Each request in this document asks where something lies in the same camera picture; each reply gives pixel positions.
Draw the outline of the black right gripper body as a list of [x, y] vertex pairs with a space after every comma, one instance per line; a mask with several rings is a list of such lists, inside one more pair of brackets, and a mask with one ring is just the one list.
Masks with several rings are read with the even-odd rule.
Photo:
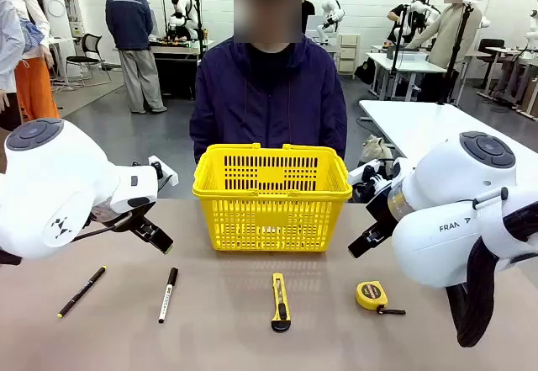
[[388, 207], [388, 195], [391, 189], [391, 187], [383, 188], [366, 206], [367, 211], [375, 220], [374, 231], [393, 231], [398, 223]]

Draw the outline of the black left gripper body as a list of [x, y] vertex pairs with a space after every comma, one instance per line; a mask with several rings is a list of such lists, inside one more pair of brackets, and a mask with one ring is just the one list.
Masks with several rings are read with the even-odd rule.
[[145, 227], [152, 227], [154, 224], [145, 215], [153, 208], [155, 202], [134, 208], [129, 212], [122, 213], [109, 222], [113, 231], [143, 231]]

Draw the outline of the yellow tape measure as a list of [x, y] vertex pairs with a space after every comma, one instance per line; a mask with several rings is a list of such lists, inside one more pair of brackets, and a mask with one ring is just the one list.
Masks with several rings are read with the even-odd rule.
[[405, 315], [405, 310], [389, 309], [388, 297], [379, 281], [361, 282], [356, 287], [356, 302], [366, 309], [374, 310], [379, 315]]

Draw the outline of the white marker black cap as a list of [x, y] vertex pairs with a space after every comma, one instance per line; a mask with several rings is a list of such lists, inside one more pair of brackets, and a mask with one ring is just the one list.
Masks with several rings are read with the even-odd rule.
[[166, 313], [170, 304], [172, 291], [177, 281], [177, 275], [178, 275], [178, 269], [171, 268], [169, 276], [168, 276], [168, 280], [166, 283], [166, 288], [165, 288], [165, 293], [164, 293], [162, 304], [161, 304], [160, 314], [158, 317], [159, 324], [163, 324], [166, 319]]

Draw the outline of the person in purple jacket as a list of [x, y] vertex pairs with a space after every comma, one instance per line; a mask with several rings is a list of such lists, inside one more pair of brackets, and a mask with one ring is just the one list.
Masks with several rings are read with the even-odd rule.
[[347, 112], [334, 61], [302, 32], [302, 0], [234, 0], [232, 36], [197, 69], [193, 157], [215, 144], [324, 146], [345, 155]]

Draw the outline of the person in beige coat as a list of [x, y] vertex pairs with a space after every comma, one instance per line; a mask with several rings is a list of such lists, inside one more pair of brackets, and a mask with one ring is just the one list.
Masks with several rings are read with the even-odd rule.
[[[408, 47], [410, 49], [417, 48], [430, 38], [436, 37], [435, 43], [427, 57], [427, 61], [446, 69], [449, 60], [451, 59], [452, 47], [461, 22], [464, 6], [462, 5], [462, 0], [444, 0], [444, 2], [447, 4], [444, 11], [434, 23], [430, 24], [422, 33], [417, 34], [408, 44]], [[465, 55], [469, 51], [480, 23], [482, 22], [482, 17], [481, 11], [474, 6], [474, 10], [467, 21], [467, 26], [461, 42], [461, 49], [454, 66], [452, 90], [462, 70], [462, 63]], [[437, 98], [441, 93], [445, 74], [446, 72], [424, 75], [420, 84], [420, 92], [417, 95], [417, 100], [420, 102], [436, 103]]]

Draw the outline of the beige cloth bag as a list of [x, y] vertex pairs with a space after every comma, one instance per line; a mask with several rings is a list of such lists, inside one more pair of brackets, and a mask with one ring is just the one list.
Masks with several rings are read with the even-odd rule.
[[389, 160], [393, 159], [393, 153], [385, 144], [382, 137], [369, 135], [362, 145], [362, 151], [359, 158], [359, 165], [366, 164], [372, 160]]

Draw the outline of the black pen yellow tip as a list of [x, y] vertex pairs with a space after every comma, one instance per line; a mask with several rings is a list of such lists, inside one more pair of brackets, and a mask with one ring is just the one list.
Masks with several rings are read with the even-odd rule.
[[57, 313], [59, 319], [75, 306], [75, 304], [90, 290], [90, 288], [106, 273], [107, 267], [101, 266], [82, 286], [82, 288]]

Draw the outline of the yellow utility knife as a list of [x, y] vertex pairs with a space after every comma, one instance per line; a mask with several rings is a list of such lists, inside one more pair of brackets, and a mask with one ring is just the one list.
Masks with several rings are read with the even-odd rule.
[[282, 273], [272, 275], [272, 287], [275, 300], [275, 315], [271, 320], [271, 327], [274, 332], [284, 333], [289, 330], [292, 322]]

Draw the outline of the white background desk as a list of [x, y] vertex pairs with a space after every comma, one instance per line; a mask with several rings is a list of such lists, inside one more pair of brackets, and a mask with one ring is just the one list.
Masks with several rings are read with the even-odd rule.
[[[417, 77], [421, 74], [441, 74], [446, 69], [427, 61], [427, 55], [421, 52], [399, 52], [393, 59], [386, 53], [367, 53], [367, 57], [373, 60], [374, 77], [369, 88], [369, 93], [378, 100], [403, 100], [410, 102], [413, 93], [418, 92]], [[408, 83], [404, 96], [397, 96], [398, 84], [405, 79]]]

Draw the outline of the black thin tripod pole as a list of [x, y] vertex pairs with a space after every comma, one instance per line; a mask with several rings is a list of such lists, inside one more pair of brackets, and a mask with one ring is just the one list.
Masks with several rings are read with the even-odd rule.
[[410, 5], [404, 4], [404, 11], [402, 19], [402, 26], [400, 28], [397, 28], [395, 30], [395, 34], [398, 36], [398, 40], [395, 45], [395, 49], [393, 52], [393, 65], [391, 68], [391, 78], [393, 79], [393, 90], [391, 98], [394, 98], [396, 96], [397, 88], [398, 88], [398, 57], [403, 53], [403, 47], [404, 47], [404, 35], [407, 35], [411, 32], [411, 28], [407, 25], [407, 19], [406, 19], [406, 13], [410, 13]]

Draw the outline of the white drawer cabinet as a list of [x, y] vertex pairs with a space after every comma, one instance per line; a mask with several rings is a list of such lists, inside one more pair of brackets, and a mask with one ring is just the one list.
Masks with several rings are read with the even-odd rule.
[[361, 36], [359, 34], [339, 34], [336, 57], [337, 71], [341, 76], [354, 77], [357, 59], [360, 53]]

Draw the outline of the black mesh office chair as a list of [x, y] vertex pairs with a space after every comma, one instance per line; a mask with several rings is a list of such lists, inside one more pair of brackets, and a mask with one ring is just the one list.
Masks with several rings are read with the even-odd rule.
[[112, 78], [109, 72], [104, 67], [104, 59], [101, 57], [99, 51], [99, 43], [102, 39], [102, 36], [95, 34], [84, 34], [80, 41], [80, 46], [82, 47], [81, 56], [68, 56], [66, 58], [67, 66], [78, 66], [80, 68], [87, 68], [90, 73], [90, 79], [93, 79], [92, 68], [96, 66], [102, 72], [106, 74], [108, 78], [107, 81], [98, 82], [91, 84], [91, 87], [108, 85], [112, 82]]

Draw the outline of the man in blue jacket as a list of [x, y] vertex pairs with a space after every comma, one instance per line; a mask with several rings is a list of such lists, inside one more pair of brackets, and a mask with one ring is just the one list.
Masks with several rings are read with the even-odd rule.
[[106, 0], [105, 19], [118, 50], [124, 85], [132, 114], [161, 114], [162, 101], [156, 61], [150, 49], [153, 30], [146, 0]]

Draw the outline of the white standing air conditioner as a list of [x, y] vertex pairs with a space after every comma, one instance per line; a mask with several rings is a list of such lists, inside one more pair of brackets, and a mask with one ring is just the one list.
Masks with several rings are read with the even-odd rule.
[[45, 16], [53, 37], [71, 38], [71, 26], [65, 0], [42, 0]]

